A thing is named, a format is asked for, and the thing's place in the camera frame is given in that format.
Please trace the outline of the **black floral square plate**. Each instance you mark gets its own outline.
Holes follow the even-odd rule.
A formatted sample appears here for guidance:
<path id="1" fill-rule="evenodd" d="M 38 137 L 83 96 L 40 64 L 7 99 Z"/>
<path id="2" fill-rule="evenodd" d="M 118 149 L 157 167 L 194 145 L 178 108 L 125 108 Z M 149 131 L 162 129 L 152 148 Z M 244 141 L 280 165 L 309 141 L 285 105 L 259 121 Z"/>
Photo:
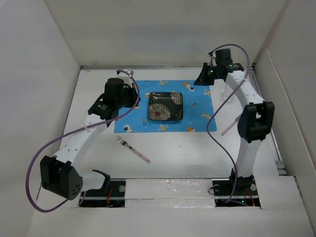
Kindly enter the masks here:
<path id="1" fill-rule="evenodd" d="M 181 121 L 184 116 L 183 95 L 180 92 L 152 92 L 149 96 L 148 119 Z"/>

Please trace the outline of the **blue space-print cloth placemat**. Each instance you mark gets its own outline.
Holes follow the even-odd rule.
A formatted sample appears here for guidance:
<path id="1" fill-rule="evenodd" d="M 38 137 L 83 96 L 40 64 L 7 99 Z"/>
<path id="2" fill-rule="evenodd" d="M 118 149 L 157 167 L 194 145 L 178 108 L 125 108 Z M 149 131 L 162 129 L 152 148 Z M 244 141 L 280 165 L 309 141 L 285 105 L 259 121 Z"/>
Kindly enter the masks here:
<path id="1" fill-rule="evenodd" d="M 122 108 L 115 122 L 115 133 L 145 132 L 206 132 L 216 131 L 211 92 L 208 86 L 195 86 L 192 80 L 139 80 L 138 105 L 130 110 Z M 180 92 L 184 101 L 181 121 L 148 119 L 149 96 L 152 92 Z"/>

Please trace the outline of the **pink-handled metal fork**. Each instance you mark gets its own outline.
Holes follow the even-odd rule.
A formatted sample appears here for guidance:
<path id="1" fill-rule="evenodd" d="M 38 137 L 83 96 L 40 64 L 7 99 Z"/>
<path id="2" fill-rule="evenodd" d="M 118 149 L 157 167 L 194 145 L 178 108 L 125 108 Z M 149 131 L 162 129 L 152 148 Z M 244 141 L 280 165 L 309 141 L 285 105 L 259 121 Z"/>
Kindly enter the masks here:
<path id="1" fill-rule="evenodd" d="M 136 149 L 134 149 L 132 146 L 130 146 L 124 139 L 122 139 L 120 136 L 117 137 L 117 141 L 123 145 L 124 147 L 128 148 L 129 150 L 131 150 L 135 155 L 137 155 L 138 157 L 140 157 L 142 160 L 144 160 L 146 163 L 151 163 L 151 161 L 144 156 L 143 154 L 141 154 L 139 151 L 137 151 Z"/>

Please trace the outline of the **pink-handled metal knife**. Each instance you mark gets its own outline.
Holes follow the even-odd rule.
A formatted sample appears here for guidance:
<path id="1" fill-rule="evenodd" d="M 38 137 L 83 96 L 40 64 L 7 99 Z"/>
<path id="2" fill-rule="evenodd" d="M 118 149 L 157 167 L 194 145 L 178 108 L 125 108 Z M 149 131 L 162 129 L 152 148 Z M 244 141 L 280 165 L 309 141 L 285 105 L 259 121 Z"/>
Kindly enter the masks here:
<path id="1" fill-rule="evenodd" d="M 221 133 L 224 136 L 230 129 L 232 129 L 239 121 L 241 115 L 239 115 L 235 120 Z"/>

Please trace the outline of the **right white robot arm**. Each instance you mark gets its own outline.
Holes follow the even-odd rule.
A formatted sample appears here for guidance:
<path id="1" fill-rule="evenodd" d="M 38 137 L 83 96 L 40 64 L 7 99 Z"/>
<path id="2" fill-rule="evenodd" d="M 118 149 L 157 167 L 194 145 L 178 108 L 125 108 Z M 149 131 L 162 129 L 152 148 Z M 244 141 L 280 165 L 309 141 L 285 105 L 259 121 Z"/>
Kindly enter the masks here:
<path id="1" fill-rule="evenodd" d="M 271 132 L 275 106 L 256 92 L 248 81 L 248 70 L 233 62 L 229 45 L 214 49 L 209 56 L 210 61 L 204 63 L 194 85 L 210 86 L 215 80 L 222 79 L 232 90 L 225 102 L 236 96 L 242 106 L 242 113 L 237 122 L 240 148 L 232 170 L 235 178 L 228 182 L 230 192 L 238 195 L 246 189 L 246 182 L 242 178 L 253 175 L 258 149 Z"/>

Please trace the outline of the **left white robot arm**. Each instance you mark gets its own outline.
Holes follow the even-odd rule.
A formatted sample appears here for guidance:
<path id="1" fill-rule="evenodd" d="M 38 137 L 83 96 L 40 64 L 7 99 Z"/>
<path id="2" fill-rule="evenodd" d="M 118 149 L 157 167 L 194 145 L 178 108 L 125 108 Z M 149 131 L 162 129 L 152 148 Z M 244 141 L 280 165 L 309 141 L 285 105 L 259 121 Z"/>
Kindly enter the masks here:
<path id="1" fill-rule="evenodd" d="M 81 128 L 53 156 L 41 159 L 42 187 L 67 200 L 76 198 L 83 187 L 80 162 L 97 137 L 117 119 L 120 109 L 135 107 L 137 100 L 135 82 L 122 77 L 108 79 L 104 92 L 88 109 Z"/>

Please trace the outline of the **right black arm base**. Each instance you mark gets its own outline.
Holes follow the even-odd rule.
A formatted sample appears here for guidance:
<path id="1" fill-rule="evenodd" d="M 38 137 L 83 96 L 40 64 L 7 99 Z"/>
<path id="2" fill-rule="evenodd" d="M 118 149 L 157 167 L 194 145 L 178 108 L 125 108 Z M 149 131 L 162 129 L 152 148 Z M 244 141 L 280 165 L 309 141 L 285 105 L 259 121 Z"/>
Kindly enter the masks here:
<path id="1" fill-rule="evenodd" d="M 257 185 L 251 181 L 246 185 L 237 185 L 232 194 L 233 185 L 228 179 L 215 179 L 208 193 L 214 197 L 215 207 L 261 207 Z"/>

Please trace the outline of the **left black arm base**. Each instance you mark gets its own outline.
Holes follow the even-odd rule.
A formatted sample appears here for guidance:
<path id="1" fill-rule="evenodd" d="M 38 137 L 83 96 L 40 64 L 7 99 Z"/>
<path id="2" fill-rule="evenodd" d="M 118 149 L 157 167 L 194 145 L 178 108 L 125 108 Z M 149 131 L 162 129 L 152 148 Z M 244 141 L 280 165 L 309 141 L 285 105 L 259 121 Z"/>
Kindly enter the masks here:
<path id="1" fill-rule="evenodd" d="M 115 179 L 108 188 L 91 189 L 81 193 L 80 207 L 125 207 L 126 180 Z"/>

